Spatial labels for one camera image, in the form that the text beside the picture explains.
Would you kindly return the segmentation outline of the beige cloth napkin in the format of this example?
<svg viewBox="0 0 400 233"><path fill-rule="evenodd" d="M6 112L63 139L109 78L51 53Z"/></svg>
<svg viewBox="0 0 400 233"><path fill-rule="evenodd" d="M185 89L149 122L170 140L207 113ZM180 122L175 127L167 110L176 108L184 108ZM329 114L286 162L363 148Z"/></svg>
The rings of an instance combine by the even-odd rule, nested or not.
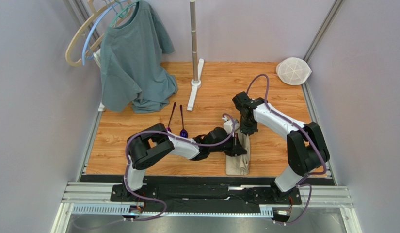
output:
<svg viewBox="0 0 400 233"><path fill-rule="evenodd" d="M229 176L244 176L249 174L249 163L251 158L250 137L236 130L240 144L247 151L246 154L225 157L225 174Z"/></svg>

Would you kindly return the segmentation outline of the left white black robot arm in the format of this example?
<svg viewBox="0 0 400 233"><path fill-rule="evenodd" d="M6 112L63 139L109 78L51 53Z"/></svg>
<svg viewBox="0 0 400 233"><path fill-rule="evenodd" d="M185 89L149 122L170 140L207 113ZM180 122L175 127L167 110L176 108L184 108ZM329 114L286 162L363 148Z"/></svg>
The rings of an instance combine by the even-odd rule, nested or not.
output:
<svg viewBox="0 0 400 233"><path fill-rule="evenodd" d="M127 140L125 147L125 188L127 191L142 188L146 170L168 154L191 161L204 160L214 152L223 152L234 158L247 155L248 149L242 145L235 132L237 124L236 120L229 120L224 127L216 127L208 134L194 138L175 135L162 123L136 133Z"/></svg>

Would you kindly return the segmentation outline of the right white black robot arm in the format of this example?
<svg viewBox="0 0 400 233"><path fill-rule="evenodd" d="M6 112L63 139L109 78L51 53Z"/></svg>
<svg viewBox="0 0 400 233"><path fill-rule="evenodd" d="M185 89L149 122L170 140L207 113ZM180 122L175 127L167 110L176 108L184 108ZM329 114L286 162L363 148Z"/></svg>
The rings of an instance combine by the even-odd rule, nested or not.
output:
<svg viewBox="0 0 400 233"><path fill-rule="evenodd" d="M253 135L262 124L283 137L287 142L288 166L271 184L277 195L284 195L319 167L325 167L330 153L321 127L311 122L305 124L278 111L264 98L252 99L246 92L232 99L240 112L240 132Z"/></svg>

